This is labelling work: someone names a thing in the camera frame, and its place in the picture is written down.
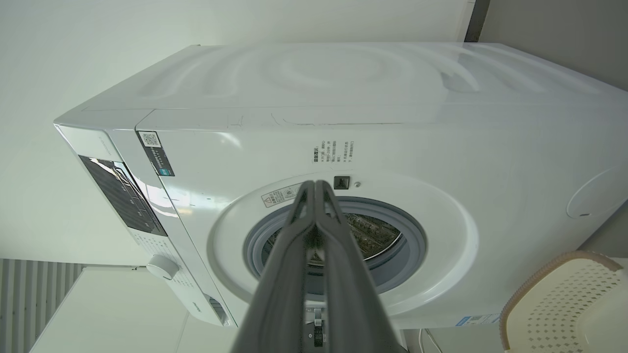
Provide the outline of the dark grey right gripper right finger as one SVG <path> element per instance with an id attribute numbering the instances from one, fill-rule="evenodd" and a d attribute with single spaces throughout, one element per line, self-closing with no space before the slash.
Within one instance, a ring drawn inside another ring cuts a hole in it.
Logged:
<path id="1" fill-rule="evenodd" d="M 328 351 L 403 353 L 333 188 L 321 179 L 315 225 L 324 246 Z"/>

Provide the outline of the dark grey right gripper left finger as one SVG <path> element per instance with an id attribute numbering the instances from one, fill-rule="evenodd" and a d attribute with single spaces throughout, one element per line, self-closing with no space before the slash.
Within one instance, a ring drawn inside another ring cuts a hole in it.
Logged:
<path id="1" fill-rule="evenodd" d="M 301 352 L 314 201 L 314 181 L 302 183 L 238 329 L 233 353 Z"/>

